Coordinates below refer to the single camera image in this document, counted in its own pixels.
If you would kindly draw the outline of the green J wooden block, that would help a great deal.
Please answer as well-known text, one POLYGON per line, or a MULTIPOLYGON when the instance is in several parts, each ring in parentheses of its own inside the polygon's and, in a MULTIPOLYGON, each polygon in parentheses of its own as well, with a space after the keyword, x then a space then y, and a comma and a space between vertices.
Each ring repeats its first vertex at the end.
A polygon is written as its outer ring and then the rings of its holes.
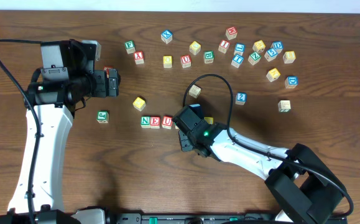
POLYGON ((99 123, 108 123, 109 113, 107 111, 98 111, 96 120, 99 123))

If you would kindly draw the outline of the red u block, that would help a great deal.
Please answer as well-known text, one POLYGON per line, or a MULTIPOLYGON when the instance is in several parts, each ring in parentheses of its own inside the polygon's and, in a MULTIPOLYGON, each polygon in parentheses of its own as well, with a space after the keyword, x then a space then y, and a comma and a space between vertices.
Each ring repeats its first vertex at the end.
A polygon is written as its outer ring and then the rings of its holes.
POLYGON ((182 68, 188 68, 188 67, 191 67, 191 65, 192 65, 192 60, 189 55, 182 55, 180 57, 180 61, 181 61, 182 68))
POLYGON ((165 129, 171 129, 173 125, 172 117, 171 116, 164 116, 162 118, 162 127, 165 129))

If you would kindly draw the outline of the yellow S wooden block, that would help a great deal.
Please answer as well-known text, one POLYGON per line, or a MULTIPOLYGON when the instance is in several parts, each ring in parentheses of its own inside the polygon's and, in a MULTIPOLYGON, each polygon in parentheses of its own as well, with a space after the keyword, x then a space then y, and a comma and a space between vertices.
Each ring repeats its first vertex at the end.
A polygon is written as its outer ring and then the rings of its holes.
POLYGON ((204 120, 205 120, 208 124, 213 124, 213 123, 214 123, 213 117, 204 117, 204 120))

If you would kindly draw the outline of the red E wooden block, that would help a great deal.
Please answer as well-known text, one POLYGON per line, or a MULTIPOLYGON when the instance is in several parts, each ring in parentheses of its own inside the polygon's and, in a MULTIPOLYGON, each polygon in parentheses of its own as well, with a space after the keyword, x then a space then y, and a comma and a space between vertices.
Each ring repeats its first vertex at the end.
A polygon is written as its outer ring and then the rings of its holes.
POLYGON ((152 129, 160 128, 160 117, 159 116, 151 116, 150 117, 150 127, 152 129))

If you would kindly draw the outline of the green N wooden block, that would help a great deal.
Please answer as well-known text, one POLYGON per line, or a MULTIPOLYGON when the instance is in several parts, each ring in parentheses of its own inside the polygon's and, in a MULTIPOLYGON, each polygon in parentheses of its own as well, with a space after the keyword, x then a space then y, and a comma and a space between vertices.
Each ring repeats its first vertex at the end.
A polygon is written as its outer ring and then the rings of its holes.
POLYGON ((150 116, 142 116, 141 117, 141 127, 142 128, 150 128, 150 116))

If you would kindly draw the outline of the red A wooden block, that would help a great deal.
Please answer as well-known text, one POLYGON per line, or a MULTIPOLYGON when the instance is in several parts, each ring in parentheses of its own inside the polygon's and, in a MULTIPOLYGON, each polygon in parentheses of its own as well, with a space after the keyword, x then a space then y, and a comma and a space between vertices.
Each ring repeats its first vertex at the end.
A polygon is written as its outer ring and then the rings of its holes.
POLYGON ((110 66, 105 66, 104 67, 104 71, 106 72, 106 76, 109 78, 110 77, 110 71, 112 70, 113 68, 112 67, 110 67, 110 66))

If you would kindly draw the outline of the yellow block lower left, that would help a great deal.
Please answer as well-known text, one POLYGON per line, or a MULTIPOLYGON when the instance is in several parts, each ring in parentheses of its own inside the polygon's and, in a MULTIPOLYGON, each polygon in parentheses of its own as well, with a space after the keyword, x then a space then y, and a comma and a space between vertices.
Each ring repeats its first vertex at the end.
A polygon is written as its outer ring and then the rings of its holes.
POLYGON ((135 109, 137 109, 138 111, 142 111, 145 107, 146 107, 146 101, 141 98, 141 97, 137 97, 133 103, 132 103, 133 107, 135 107, 135 109))

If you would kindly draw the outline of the red Y wooden block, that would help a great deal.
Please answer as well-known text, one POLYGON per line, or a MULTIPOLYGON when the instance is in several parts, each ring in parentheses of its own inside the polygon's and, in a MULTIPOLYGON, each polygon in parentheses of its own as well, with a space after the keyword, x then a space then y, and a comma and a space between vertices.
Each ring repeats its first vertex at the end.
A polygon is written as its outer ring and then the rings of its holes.
POLYGON ((135 63, 136 63, 137 65, 144 63, 144 54, 143 54, 143 51, 134 52, 134 61, 135 61, 135 63))

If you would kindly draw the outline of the green F wooden block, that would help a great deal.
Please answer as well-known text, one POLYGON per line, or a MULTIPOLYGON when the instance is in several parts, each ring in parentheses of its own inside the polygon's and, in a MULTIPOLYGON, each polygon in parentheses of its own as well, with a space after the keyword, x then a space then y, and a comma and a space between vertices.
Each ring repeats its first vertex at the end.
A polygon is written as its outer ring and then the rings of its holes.
POLYGON ((133 40, 128 40, 124 43, 127 54, 133 54, 136 51, 136 47, 133 40))

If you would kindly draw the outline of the blue 2 wooden block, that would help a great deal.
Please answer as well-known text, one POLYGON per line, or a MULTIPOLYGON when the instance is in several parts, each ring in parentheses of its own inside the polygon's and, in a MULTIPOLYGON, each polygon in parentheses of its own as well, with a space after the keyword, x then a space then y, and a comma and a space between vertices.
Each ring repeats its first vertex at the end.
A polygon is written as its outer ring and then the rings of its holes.
POLYGON ((236 105, 244 105, 247 101, 247 94, 244 92, 238 92, 236 94, 236 101, 235 104, 236 105))

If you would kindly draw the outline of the blue X wooden block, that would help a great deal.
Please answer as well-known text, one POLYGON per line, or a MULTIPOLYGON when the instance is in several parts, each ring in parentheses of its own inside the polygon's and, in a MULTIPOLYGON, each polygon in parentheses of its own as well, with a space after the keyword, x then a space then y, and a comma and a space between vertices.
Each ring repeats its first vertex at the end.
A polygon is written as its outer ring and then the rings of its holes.
POLYGON ((168 44, 173 40, 173 34, 169 30, 163 31, 160 36, 165 44, 168 44))

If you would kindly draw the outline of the blue L wooden block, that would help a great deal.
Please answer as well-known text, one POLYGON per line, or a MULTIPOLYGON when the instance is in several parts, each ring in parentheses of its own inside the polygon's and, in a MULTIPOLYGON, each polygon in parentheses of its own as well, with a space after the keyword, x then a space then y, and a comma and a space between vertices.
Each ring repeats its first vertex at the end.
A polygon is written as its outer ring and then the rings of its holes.
POLYGON ((245 52, 246 46, 242 43, 236 43, 234 46, 234 55, 242 56, 245 52))

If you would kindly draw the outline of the yellow picture wooden block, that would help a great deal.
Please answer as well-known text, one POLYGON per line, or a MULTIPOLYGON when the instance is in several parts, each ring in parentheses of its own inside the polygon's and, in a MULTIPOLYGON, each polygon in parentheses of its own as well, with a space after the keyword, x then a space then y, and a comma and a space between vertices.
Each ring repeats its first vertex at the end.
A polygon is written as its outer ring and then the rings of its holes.
POLYGON ((266 75, 266 78, 270 82, 276 81, 279 77, 280 77, 280 72, 276 68, 269 70, 266 75))

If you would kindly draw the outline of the red block far top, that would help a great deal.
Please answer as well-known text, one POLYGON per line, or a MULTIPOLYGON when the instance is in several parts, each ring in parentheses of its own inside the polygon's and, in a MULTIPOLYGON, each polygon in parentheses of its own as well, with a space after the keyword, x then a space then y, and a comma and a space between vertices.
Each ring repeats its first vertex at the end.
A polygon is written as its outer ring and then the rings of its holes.
POLYGON ((237 37, 237 34, 238 34, 238 30, 235 27, 228 27, 226 29, 226 38, 228 40, 235 39, 237 37))

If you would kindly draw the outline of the blue 5 wooden block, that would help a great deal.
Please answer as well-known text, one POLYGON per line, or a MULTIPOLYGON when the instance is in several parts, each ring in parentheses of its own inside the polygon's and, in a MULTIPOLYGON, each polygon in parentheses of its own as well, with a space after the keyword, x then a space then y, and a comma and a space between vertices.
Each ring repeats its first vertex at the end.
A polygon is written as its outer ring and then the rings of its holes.
POLYGON ((273 59, 275 59, 277 57, 278 53, 275 49, 271 48, 271 49, 268 49, 265 54, 264 54, 264 58, 270 62, 272 61, 273 59))

